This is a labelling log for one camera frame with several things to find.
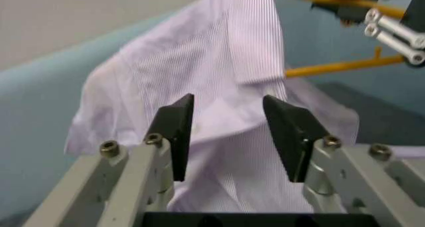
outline striped shirt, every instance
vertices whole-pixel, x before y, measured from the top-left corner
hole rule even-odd
[[[346,144],[358,116],[302,79],[284,78],[273,0],[199,0],[138,37],[88,77],[66,152],[141,143],[159,107],[186,93],[195,109],[186,180],[173,211],[310,212],[273,146],[262,98],[308,108]]]

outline white wall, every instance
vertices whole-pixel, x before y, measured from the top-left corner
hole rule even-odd
[[[193,0],[0,0],[0,70]]]

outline shirt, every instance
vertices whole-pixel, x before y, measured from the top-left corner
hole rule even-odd
[[[172,211],[310,212],[273,145],[262,98],[309,109],[354,144],[358,116],[302,79],[284,77],[273,0],[199,0],[136,38],[88,77],[65,151],[105,140],[135,146],[159,107],[186,93],[195,108],[186,180]]]

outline bolt head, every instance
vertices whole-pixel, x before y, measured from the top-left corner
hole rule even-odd
[[[413,65],[420,65],[424,61],[425,58],[422,55],[414,55],[412,58],[409,59],[409,62]]]
[[[419,38],[415,40],[415,46],[417,48],[423,48],[425,46],[425,38]]]
[[[378,34],[378,28],[375,24],[369,24],[367,25],[366,29],[364,30],[364,34],[369,37],[375,37]]]
[[[369,154],[376,160],[388,161],[393,152],[386,145],[374,143],[369,148]]]
[[[365,21],[366,22],[375,22],[379,18],[380,15],[381,15],[381,13],[379,12],[379,10],[377,10],[377,9],[370,9],[366,13]]]
[[[325,148],[333,148],[333,149],[340,148],[341,140],[336,136],[327,135],[323,138],[323,146]]]
[[[159,133],[150,133],[145,137],[145,143],[148,145],[161,145],[162,143],[162,135]]]
[[[119,144],[114,140],[106,141],[101,144],[99,151],[103,157],[116,157],[119,155]]]

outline light blue surface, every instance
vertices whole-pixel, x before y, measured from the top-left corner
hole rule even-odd
[[[0,220],[39,204],[75,160],[63,146],[88,73],[167,16],[0,73]]]
[[[406,0],[396,0],[406,5]],[[333,15],[310,3],[276,0],[293,67],[369,58],[378,43],[361,27],[341,28]],[[63,155],[71,118],[87,74],[128,40],[168,15],[104,35],[0,73],[0,220],[40,203],[75,160]],[[425,115],[425,69],[405,65],[328,74],[314,82],[339,81]]]

